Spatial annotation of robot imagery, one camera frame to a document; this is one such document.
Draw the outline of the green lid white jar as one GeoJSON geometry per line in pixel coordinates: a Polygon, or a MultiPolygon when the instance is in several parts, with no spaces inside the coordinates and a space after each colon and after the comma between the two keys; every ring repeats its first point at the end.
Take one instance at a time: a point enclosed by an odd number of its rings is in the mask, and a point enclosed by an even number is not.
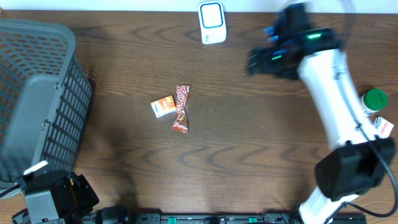
{"type": "Polygon", "coordinates": [[[384,109],[388,105],[388,101],[386,93],[377,88],[369,90],[360,98],[365,116],[371,116],[384,109]]]}

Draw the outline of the white blue medicine box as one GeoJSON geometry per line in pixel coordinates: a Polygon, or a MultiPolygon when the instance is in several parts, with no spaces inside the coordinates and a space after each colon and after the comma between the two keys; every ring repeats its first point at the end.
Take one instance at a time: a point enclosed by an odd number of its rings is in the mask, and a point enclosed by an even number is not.
{"type": "Polygon", "coordinates": [[[373,126],[377,129],[380,137],[382,138],[388,138],[394,128],[392,123],[381,116],[378,116],[374,120],[373,126]]]}

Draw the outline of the orange chocolate bar wrapper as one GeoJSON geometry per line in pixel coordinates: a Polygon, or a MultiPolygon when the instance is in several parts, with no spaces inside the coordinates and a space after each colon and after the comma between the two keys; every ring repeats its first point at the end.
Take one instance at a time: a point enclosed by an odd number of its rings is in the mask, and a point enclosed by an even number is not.
{"type": "Polygon", "coordinates": [[[191,85],[176,86],[176,119],[172,125],[172,130],[181,133],[188,133],[188,99],[191,85]]]}

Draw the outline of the small orange snack packet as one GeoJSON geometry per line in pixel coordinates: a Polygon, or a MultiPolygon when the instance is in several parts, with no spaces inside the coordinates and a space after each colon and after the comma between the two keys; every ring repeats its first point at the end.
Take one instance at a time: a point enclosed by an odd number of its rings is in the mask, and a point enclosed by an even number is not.
{"type": "Polygon", "coordinates": [[[176,112],[176,106],[172,95],[166,96],[150,103],[156,118],[176,112]]]}

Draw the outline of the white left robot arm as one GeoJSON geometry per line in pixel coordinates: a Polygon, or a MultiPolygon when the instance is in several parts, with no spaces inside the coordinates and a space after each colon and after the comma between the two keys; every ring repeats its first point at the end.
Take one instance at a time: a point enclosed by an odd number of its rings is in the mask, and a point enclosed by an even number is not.
{"type": "Polygon", "coordinates": [[[65,170],[33,172],[17,183],[27,208],[12,216],[13,224],[82,223],[100,201],[84,175],[65,170]]]}

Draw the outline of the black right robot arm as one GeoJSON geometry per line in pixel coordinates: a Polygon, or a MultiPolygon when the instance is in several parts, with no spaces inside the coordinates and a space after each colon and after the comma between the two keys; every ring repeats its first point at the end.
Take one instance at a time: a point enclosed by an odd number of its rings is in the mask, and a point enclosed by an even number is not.
{"type": "Polygon", "coordinates": [[[395,142],[382,138],[364,115],[341,40],[329,28],[314,28],[302,2],[288,5],[266,34],[272,45],[251,50],[248,73],[303,81],[330,148],[315,166],[317,187],[290,222],[331,223],[384,177],[397,187],[390,167],[395,142]]]}

